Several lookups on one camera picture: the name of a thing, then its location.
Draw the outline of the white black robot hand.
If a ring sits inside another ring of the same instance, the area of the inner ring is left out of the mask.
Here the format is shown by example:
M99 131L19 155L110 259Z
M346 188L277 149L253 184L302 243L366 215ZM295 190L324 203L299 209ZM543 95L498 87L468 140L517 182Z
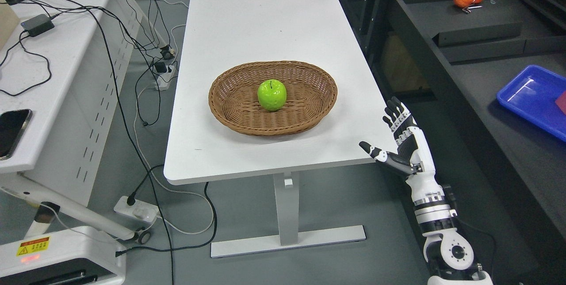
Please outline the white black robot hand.
M384 111L382 119L394 136L398 146L397 152L382 150L365 141L359 142L360 148L376 162L405 177L435 172L436 167L426 137L410 110L393 96L386 102Z

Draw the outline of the white robot base unit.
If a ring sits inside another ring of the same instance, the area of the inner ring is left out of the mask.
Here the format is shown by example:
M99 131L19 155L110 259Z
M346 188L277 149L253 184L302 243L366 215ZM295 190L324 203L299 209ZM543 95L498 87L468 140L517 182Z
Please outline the white robot base unit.
M125 247L107 233L81 226L7 243L0 249L3 285L121 285Z

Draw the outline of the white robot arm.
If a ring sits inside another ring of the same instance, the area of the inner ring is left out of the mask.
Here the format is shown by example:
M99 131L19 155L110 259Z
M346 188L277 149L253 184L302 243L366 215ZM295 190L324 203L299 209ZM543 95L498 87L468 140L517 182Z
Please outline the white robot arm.
M477 263L474 251L455 225L457 212L431 171L410 175L414 214L426 241L423 257L431 276L429 285L491 285L489 273Z

